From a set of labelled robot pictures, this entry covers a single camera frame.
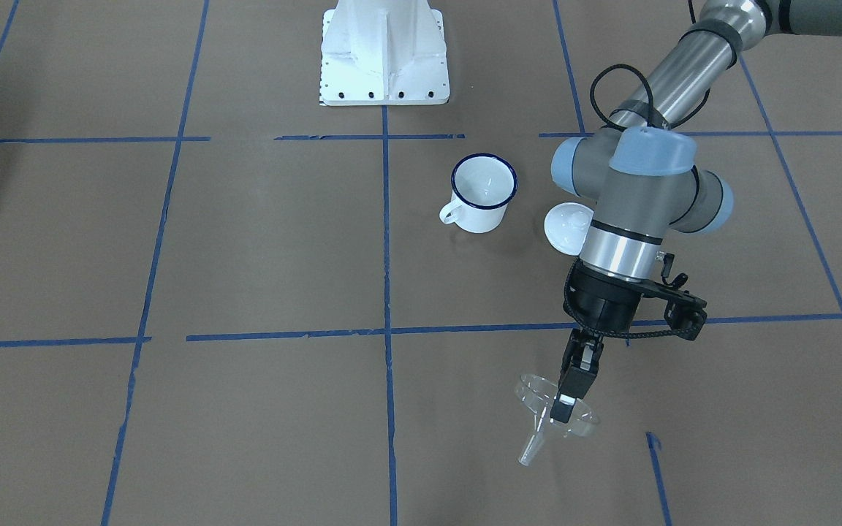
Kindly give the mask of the clear glass funnel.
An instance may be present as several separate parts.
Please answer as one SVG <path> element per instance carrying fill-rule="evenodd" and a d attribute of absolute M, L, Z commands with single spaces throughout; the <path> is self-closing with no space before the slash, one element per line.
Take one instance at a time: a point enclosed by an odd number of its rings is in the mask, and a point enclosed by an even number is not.
<path fill-rule="evenodd" d="M 585 438 L 599 425 L 599 415 L 584 400 L 558 395 L 558 387 L 538 374 L 522 373 L 515 385 L 515 395 L 531 413 L 532 425 L 518 462 L 531 466 L 551 436 Z"/>

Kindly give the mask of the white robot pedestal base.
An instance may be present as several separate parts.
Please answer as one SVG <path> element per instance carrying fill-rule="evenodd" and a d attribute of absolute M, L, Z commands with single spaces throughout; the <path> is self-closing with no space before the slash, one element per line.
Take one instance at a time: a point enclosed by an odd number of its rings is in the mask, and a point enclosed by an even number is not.
<path fill-rule="evenodd" d="M 338 1 L 321 30 L 320 104 L 448 103 L 444 16 L 428 1 Z"/>

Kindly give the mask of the white enamel cup blue rim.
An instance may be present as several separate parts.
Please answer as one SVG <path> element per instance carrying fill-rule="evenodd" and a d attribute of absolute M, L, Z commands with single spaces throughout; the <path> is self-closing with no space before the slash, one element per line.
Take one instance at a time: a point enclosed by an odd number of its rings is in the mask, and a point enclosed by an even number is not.
<path fill-rule="evenodd" d="M 474 234 L 497 229 L 518 189 L 514 167 L 492 153 L 469 154 L 459 160 L 450 184 L 451 197 L 441 207 L 440 221 Z"/>

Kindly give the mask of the white cup lid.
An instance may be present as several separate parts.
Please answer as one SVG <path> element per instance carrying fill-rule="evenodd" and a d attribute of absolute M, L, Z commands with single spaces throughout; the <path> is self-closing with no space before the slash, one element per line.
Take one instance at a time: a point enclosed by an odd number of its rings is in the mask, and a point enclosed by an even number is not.
<path fill-rule="evenodd" d="M 558 252 L 568 256 L 579 256 L 593 220 L 591 207 L 564 202 L 552 207 L 545 214 L 545 237 Z"/>

